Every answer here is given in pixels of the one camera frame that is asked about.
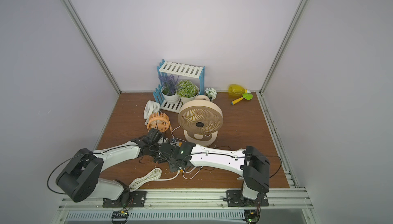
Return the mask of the small orange desk fan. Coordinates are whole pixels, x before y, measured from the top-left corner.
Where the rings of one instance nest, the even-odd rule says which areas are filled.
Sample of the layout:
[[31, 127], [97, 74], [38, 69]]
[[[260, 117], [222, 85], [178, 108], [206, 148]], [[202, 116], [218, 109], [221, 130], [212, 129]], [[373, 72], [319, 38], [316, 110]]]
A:
[[147, 130], [156, 129], [159, 132], [166, 132], [172, 129], [169, 116], [163, 112], [157, 112], [150, 115], [146, 124]]

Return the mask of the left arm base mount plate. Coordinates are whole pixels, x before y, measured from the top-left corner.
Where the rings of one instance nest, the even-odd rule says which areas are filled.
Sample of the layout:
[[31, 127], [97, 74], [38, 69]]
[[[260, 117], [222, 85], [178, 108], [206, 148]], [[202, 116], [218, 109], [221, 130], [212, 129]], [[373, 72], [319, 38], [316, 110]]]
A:
[[147, 191], [130, 192], [125, 190], [116, 200], [103, 199], [103, 208], [142, 208], [146, 201]]

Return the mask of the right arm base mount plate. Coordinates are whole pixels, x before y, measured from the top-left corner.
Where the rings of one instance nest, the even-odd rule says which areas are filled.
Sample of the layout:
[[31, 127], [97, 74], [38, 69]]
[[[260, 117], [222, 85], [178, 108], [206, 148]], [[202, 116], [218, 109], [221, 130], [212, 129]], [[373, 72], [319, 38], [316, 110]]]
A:
[[249, 199], [242, 195], [241, 190], [227, 190], [223, 198], [228, 207], [267, 207], [269, 206], [266, 193], [259, 193], [256, 199]]

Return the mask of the large beige desk fan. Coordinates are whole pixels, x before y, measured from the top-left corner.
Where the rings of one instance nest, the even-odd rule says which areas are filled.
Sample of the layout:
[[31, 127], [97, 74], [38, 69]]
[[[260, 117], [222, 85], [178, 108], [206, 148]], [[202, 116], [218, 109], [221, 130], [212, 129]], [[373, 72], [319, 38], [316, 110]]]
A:
[[184, 129], [186, 141], [209, 146], [223, 126], [223, 113], [207, 96], [198, 95], [181, 107], [178, 123]]

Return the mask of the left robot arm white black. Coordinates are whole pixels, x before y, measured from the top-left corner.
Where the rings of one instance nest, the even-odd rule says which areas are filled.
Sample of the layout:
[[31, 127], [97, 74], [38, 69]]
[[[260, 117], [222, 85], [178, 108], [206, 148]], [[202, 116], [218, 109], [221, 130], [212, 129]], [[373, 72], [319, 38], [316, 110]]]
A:
[[152, 129], [147, 135], [130, 140], [122, 145], [102, 150], [80, 149], [66, 160], [65, 168], [59, 173], [55, 184], [73, 202], [79, 203], [88, 198], [102, 198], [109, 207], [125, 207], [130, 204], [130, 188], [121, 181], [106, 180], [101, 173], [110, 167], [144, 155], [154, 156], [159, 143], [166, 139], [165, 134]]

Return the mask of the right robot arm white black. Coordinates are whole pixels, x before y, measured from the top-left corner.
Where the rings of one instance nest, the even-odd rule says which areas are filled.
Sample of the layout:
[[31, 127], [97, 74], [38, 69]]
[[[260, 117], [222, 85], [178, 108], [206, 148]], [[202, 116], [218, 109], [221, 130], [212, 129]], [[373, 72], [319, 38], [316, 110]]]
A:
[[270, 161], [253, 146], [221, 150], [184, 142], [181, 146], [162, 143], [154, 152], [155, 161], [165, 160], [172, 171], [187, 167], [212, 167], [233, 172], [243, 178], [242, 195], [256, 200], [270, 191]]

